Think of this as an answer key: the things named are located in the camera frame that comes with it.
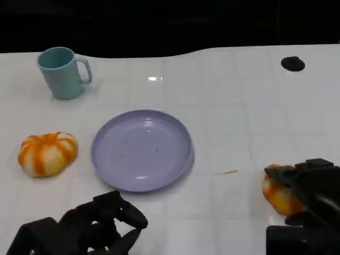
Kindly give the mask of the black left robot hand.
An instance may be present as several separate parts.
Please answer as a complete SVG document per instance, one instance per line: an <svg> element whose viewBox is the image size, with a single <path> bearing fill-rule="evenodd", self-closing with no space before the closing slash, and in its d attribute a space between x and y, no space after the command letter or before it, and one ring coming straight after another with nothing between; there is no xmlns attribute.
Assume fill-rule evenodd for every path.
<svg viewBox="0 0 340 255"><path fill-rule="evenodd" d="M75 238L77 254L128 254L148 226L145 215L117 190L67 211L58 223Z"/></svg>

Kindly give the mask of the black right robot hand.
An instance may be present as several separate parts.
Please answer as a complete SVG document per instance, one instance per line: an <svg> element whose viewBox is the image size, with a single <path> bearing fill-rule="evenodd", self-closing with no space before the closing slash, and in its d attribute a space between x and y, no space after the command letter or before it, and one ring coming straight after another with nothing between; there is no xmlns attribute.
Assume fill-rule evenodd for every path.
<svg viewBox="0 0 340 255"><path fill-rule="evenodd" d="M265 177L290 190L294 200L317 221L339 227L339 166L323 159L307 159L295 165L269 165Z"/></svg>

